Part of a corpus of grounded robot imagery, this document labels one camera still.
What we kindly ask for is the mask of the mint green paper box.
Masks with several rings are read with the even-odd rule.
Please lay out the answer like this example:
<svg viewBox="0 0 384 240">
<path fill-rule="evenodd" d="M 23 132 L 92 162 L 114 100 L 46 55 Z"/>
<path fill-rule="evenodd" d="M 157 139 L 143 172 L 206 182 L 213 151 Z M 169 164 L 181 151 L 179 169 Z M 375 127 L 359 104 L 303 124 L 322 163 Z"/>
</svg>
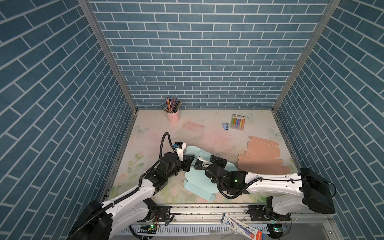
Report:
<svg viewBox="0 0 384 240">
<path fill-rule="evenodd" d="M 197 160 L 202 160 L 205 167 L 210 162 L 211 153 L 198 147 L 189 146 L 186 148 L 185 156 L 193 155 L 195 159 L 191 164 L 189 172 L 185 173 L 184 188 L 197 195 L 197 203 L 230 203 L 231 200 L 224 198 L 218 191 L 216 184 L 206 176 L 204 171 L 197 171 L 194 165 Z"/>
</svg>

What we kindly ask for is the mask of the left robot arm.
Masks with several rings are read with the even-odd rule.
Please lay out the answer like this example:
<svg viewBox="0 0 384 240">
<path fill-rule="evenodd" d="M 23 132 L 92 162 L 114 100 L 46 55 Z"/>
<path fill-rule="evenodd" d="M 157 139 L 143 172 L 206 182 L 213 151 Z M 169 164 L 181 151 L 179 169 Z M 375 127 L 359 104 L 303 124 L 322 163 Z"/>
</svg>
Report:
<svg viewBox="0 0 384 240">
<path fill-rule="evenodd" d="M 111 200 L 90 202 L 72 229 L 69 240 L 109 240 L 121 230 L 142 221 L 152 220 L 157 204 L 151 199 L 168 180 L 190 170 L 193 158 L 185 157 L 186 143 L 170 143 L 171 152 L 159 150 L 158 160 L 139 177 L 137 186 Z"/>
</svg>

